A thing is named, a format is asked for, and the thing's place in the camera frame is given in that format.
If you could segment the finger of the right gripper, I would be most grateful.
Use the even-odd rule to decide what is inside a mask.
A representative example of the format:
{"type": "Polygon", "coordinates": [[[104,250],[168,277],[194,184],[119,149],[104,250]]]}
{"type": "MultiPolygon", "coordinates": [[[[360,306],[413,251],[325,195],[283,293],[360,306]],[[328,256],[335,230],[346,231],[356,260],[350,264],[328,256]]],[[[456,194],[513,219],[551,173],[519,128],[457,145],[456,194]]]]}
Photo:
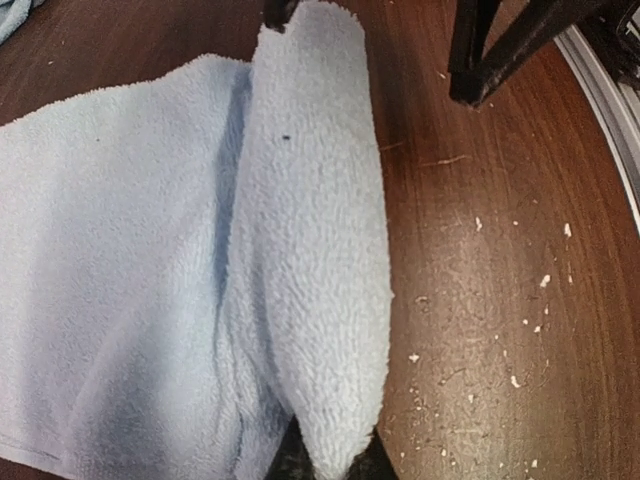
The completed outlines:
{"type": "Polygon", "coordinates": [[[489,50],[485,43],[499,1],[458,0],[449,53],[450,98],[479,107],[524,62],[604,1],[530,1],[489,50]]]}
{"type": "Polygon", "coordinates": [[[284,33],[300,0],[265,0],[263,4],[263,23],[266,28],[284,33]]]}

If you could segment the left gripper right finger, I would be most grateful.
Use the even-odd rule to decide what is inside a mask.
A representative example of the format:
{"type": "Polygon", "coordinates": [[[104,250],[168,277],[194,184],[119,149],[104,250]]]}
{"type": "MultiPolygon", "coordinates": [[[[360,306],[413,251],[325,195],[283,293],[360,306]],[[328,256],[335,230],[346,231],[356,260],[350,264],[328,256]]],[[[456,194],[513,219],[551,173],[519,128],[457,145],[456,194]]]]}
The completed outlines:
{"type": "Polygon", "coordinates": [[[398,476],[376,429],[368,447],[358,455],[347,474],[348,480],[397,480],[398,476]]]}

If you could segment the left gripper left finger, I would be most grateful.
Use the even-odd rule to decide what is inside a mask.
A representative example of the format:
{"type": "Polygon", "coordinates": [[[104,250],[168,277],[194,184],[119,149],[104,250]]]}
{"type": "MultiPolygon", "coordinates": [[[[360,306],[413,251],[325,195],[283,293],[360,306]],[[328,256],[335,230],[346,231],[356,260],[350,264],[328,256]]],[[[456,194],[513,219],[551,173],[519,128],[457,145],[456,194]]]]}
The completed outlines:
{"type": "Polygon", "coordinates": [[[292,417],[267,472],[267,480],[314,480],[314,467],[299,423],[292,417]]]}

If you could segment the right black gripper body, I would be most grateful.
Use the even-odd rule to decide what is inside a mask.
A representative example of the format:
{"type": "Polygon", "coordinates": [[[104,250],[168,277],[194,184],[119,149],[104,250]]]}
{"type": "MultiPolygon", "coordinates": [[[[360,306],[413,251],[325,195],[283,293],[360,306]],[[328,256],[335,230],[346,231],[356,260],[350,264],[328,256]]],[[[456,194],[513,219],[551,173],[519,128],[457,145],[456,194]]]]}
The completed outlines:
{"type": "Polygon", "coordinates": [[[639,0],[606,1],[579,23],[607,73],[639,90],[639,0]]]}

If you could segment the light blue towel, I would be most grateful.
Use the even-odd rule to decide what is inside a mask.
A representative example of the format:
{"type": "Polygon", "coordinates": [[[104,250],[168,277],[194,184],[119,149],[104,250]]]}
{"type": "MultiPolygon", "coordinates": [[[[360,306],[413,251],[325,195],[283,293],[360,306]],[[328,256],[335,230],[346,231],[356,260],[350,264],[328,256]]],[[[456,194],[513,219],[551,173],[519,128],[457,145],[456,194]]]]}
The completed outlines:
{"type": "Polygon", "coordinates": [[[267,479],[296,417],[347,479],[388,372],[365,33],[307,1],[250,62],[1,129],[1,455],[68,479],[267,479]]]}
{"type": "Polygon", "coordinates": [[[0,0],[0,43],[4,43],[45,0],[0,0]]]}

